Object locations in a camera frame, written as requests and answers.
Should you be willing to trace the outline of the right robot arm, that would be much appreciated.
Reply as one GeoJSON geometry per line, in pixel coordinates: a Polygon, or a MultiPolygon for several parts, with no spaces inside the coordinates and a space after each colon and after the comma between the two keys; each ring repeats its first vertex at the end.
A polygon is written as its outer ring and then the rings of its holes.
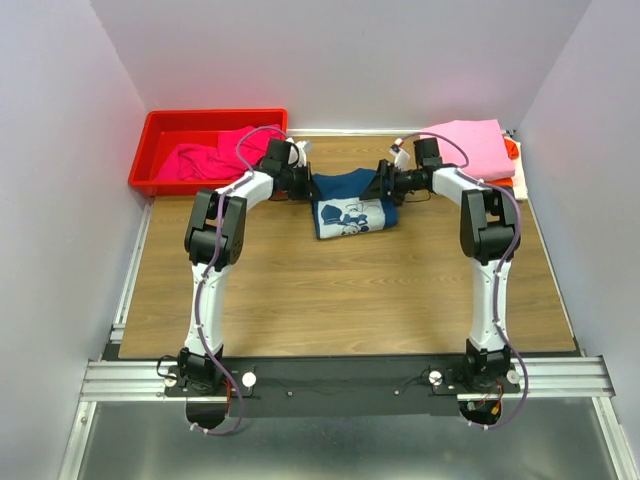
{"type": "Polygon", "coordinates": [[[416,167],[408,166],[404,138],[390,146],[392,161],[381,160],[362,200],[402,203],[410,192],[426,190],[460,209],[459,241],[472,270],[472,325],[459,378],[480,387],[505,377],[511,368],[507,334],[507,285],[511,262],[521,240],[521,213],[510,190],[476,179],[462,167],[446,163],[438,134],[414,142],[416,167]]]}

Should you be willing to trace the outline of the dark blue t shirt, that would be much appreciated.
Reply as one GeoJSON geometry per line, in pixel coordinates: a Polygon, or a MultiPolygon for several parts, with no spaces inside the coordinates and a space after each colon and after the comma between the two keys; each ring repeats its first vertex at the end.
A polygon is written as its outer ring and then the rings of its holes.
{"type": "Polygon", "coordinates": [[[320,194],[311,203],[318,240],[377,232],[397,225],[397,207],[390,199],[360,199],[375,174],[374,170],[359,168],[341,175],[312,176],[320,194]]]}

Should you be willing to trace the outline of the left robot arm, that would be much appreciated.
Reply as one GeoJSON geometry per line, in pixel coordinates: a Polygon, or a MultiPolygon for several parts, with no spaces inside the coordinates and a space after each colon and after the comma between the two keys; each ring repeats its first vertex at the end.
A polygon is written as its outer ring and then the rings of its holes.
{"type": "Polygon", "coordinates": [[[184,381],[199,390],[213,392],[231,378],[221,363],[222,317],[228,276],[244,246],[247,213],[277,193],[290,200],[318,199],[310,150],[308,140],[272,138],[258,164],[239,179],[196,194],[184,240],[192,268],[191,318],[177,364],[184,381]]]}

